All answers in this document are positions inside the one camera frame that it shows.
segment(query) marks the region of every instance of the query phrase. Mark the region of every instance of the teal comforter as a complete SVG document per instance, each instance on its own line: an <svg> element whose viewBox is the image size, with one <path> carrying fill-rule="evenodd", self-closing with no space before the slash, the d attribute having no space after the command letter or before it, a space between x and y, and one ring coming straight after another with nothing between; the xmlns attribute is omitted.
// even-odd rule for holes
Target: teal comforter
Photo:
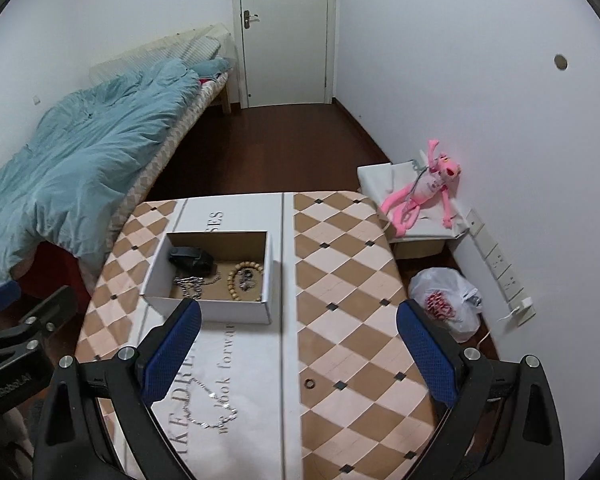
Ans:
<svg viewBox="0 0 600 480"><path fill-rule="evenodd" d="M200 90L177 59L68 95L0 170L0 285L43 240L98 274L107 226Z"/></svg>

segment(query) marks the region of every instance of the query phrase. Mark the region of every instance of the dark brown floor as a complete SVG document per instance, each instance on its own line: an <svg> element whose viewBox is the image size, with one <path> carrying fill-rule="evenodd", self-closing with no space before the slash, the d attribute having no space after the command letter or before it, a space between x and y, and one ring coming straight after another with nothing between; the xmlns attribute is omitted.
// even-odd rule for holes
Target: dark brown floor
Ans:
<svg viewBox="0 0 600 480"><path fill-rule="evenodd" d="M388 159L335 105L249 108L229 117L207 110L178 147L147 200L216 194L357 190L356 168ZM448 251L399 264L405 286L427 267L455 267ZM0 315L0 330L14 326L35 304L24 298ZM54 362L75 350L77 316L48 342ZM477 340L486 333L484 326ZM490 338L482 350L496 358Z"/></svg>

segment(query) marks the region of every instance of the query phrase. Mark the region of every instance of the door frame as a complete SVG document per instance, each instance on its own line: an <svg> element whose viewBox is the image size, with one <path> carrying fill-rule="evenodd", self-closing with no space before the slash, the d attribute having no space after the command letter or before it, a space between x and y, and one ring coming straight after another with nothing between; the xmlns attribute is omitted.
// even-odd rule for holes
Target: door frame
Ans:
<svg viewBox="0 0 600 480"><path fill-rule="evenodd" d="M244 63L244 43L242 38L242 0L232 0L234 8L234 40L238 51L238 91L240 107L249 107L247 77ZM331 104L333 98L334 64L336 50L336 0L327 0L327 37L324 103Z"/></svg>

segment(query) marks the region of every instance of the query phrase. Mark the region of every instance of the silver bolt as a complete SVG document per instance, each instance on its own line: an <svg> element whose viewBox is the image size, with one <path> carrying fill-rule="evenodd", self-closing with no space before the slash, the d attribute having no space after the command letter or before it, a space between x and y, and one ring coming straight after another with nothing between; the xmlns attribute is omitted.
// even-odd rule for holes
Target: silver bolt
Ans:
<svg viewBox="0 0 600 480"><path fill-rule="evenodd" d="M535 355L528 355L525 357L526 364L531 368L538 368L540 366L540 360Z"/></svg>
<svg viewBox="0 0 600 480"><path fill-rule="evenodd" d="M71 357L70 355L65 355L64 357L60 358L59 365L61 368L68 368L73 363L74 363L74 358Z"/></svg>
<svg viewBox="0 0 600 480"><path fill-rule="evenodd" d="M464 357L469 359L469 361L477 361L480 359L480 351L475 348L465 348L464 349Z"/></svg>
<svg viewBox="0 0 600 480"><path fill-rule="evenodd" d="M123 349L121 349L118 352L118 357L120 359L122 359L123 361L127 361L127 360L131 359L135 353L136 353L136 350L134 348L132 348L131 346L125 346Z"/></svg>

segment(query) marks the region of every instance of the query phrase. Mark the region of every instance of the pink plush toy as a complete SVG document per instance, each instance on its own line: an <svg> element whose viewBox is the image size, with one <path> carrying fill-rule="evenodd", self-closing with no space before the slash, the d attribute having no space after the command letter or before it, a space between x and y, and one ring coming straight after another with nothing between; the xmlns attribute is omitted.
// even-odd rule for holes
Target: pink plush toy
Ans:
<svg viewBox="0 0 600 480"><path fill-rule="evenodd" d="M429 168L418 176L415 182L407 187L389 195L380 208L388 216L394 209L392 224L396 228L396 237L402 238L413 227L420 214L422 206L435 198L438 192L442 193L442 203L445 216L442 225L451 229L451 206L449 204L448 184L455 180L462 169L445 153L440 153L440 158L434 158L433 153L440 142L429 141Z"/></svg>

